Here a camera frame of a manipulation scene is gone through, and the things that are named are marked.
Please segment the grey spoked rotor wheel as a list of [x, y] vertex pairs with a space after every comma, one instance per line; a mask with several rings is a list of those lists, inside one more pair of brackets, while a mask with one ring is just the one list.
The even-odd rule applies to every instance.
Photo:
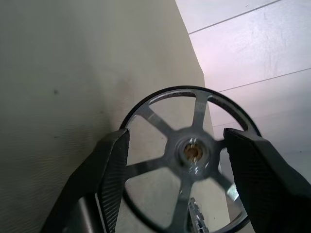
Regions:
[[[173, 97], [195, 98], [191, 126], [175, 130], [150, 107], [158, 101]], [[215, 140], [203, 129], [208, 102], [214, 103], [229, 113], [244, 131], [260, 135], [254, 121], [237, 103], [216, 91], [186, 85], [168, 87], [150, 94], [128, 113], [121, 124], [121, 128], [125, 129], [134, 117], [140, 116], [167, 138], [164, 154], [161, 157], [128, 165], [126, 178], [130, 179], [166, 167], [180, 179], [181, 186], [170, 225], [166, 228], [157, 225], [134, 204], [127, 191], [123, 192], [125, 203], [134, 215], [157, 233], [190, 233], [187, 223], [191, 188], [195, 182], [207, 178], [216, 181], [225, 191], [226, 196], [240, 208], [239, 215], [233, 221], [214, 233], [236, 233], [249, 222], [235, 184], [218, 169], [221, 151], [226, 147], [225, 141]]]

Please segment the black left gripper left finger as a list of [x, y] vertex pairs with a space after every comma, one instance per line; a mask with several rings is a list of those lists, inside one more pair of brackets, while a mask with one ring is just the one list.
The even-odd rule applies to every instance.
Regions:
[[100, 139], [68, 178], [42, 233], [115, 233], [128, 149], [127, 129]]

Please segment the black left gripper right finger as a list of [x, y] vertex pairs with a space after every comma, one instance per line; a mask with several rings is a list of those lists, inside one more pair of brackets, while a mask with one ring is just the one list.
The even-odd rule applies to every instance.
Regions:
[[224, 139], [255, 233], [311, 233], [311, 184], [268, 140], [232, 128]]

